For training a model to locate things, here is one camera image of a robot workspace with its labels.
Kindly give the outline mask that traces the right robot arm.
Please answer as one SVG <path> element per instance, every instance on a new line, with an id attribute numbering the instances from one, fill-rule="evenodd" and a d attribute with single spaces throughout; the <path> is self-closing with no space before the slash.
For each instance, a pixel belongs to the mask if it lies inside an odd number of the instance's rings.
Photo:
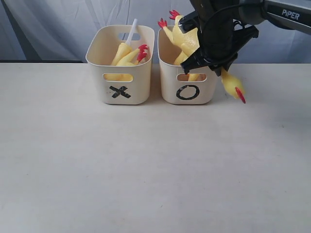
<path id="1" fill-rule="evenodd" d="M 239 50 L 257 38 L 256 25 L 267 20 L 273 25 L 311 33 L 309 0 L 192 0 L 194 11 L 182 17 L 182 33 L 197 29 L 199 48 L 181 63 L 185 74 L 209 67 L 217 76 L 228 70 Z"/>

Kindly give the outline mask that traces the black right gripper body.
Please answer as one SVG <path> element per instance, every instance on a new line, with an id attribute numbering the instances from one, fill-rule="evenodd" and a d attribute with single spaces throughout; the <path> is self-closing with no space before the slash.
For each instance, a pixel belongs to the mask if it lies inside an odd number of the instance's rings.
<path id="1" fill-rule="evenodd" d="M 200 31 L 197 32 L 199 47 L 211 48 L 211 68 L 220 72 L 228 70 L 238 57 L 239 50 L 259 35 L 256 23 L 247 18 L 259 10 L 257 0 L 192 0 L 197 11 Z"/>

